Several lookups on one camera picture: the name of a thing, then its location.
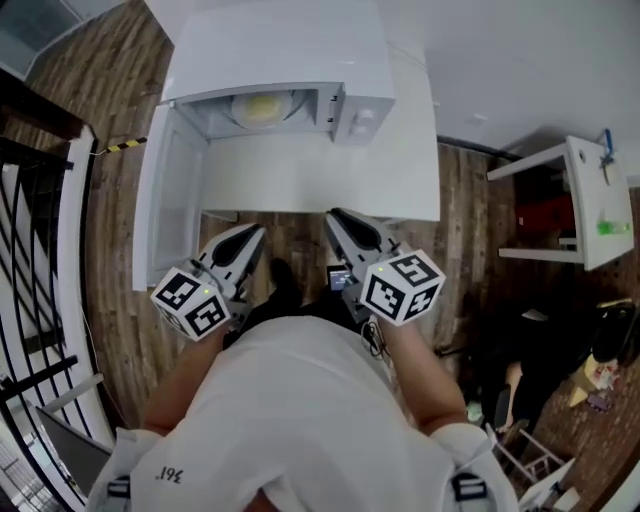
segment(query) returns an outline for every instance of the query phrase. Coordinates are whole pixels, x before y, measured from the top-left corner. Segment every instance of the white t-shirt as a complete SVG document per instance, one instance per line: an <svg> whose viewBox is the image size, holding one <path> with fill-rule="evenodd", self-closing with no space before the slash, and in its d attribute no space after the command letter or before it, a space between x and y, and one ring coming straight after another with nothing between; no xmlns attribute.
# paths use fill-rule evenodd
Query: white t-shirt
<svg viewBox="0 0 640 512"><path fill-rule="evenodd" d="M120 430L87 510L242 511L259 489L283 512L463 510L460 471L484 482L484 510L517 510L482 430L414 430L358 335L287 317L218 355L165 438Z"/></svg>

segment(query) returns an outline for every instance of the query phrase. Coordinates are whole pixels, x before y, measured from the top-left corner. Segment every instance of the open microwave door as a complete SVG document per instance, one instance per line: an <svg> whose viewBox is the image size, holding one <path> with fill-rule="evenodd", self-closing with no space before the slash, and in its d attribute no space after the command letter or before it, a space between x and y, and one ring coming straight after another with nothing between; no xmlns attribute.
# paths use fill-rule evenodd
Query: open microwave door
<svg viewBox="0 0 640 512"><path fill-rule="evenodd" d="M198 251L200 186L208 142L170 105L156 108L140 173L133 289L154 286Z"/></svg>

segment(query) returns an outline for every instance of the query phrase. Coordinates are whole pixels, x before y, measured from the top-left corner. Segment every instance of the black cable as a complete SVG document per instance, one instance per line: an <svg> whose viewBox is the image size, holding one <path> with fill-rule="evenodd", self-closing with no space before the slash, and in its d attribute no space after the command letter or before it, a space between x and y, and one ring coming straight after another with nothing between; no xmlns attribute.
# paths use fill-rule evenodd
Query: black cable
<svg viewBox="0 0 640 512"><path fill-rule="evenodd" d="M433 353L436 355L438 359L442 359L444 357L454 356L456 354L462 354L464 352L468 352L470 347L458 347L458 348L434 348Z"/></svg>
<svg viewBox="0 0 640 512"><path fill-rule="evenodd" d="M360 329L360 338L369 345L369 353L376 359L384 359L384 356L391 357L387 350L387 344L384 342L380 327L376 322L367 321L362 324Z"/></svg>

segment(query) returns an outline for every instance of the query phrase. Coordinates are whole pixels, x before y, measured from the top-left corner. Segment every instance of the white desk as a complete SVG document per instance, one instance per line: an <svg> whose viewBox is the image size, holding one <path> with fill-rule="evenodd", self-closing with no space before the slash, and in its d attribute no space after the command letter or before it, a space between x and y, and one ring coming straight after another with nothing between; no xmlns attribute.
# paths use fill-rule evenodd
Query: white desk
<svg viewBox="0 0 640 512"><path fill-rule="evenodd" d="M605 148L598 144L567 137L564 144L491 171L487 175L489 181L564 158L576 222L576 250L503 248L498 254L505 258L583 263L585 270L591 270L633 249L633 216L627 179L621 171L616 172L614 163L612 172L617 176L607 182L600 167L605 153ZM601 235L598 223L603 220L629 223L631 229L623 234Z"/></svg>
<svg viewBox="0 0 640 512"><path fill-rule="evenodd" d="M429 78L389 48L396 104L373 142L340 146L328 134L272 134L210 142L204 210L322 212L440 219L440 179Z"/></svg>

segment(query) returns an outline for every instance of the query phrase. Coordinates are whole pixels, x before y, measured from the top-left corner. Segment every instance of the red object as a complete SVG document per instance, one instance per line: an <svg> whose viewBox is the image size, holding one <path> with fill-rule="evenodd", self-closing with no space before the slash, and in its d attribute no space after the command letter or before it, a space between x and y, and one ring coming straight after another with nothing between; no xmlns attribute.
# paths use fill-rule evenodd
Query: red object
<svg viewBox="0 0 640 512"><path fill-rule="evenodd" d="M516 223L522 233L575 229L571 196L516 206Z"/></svg>

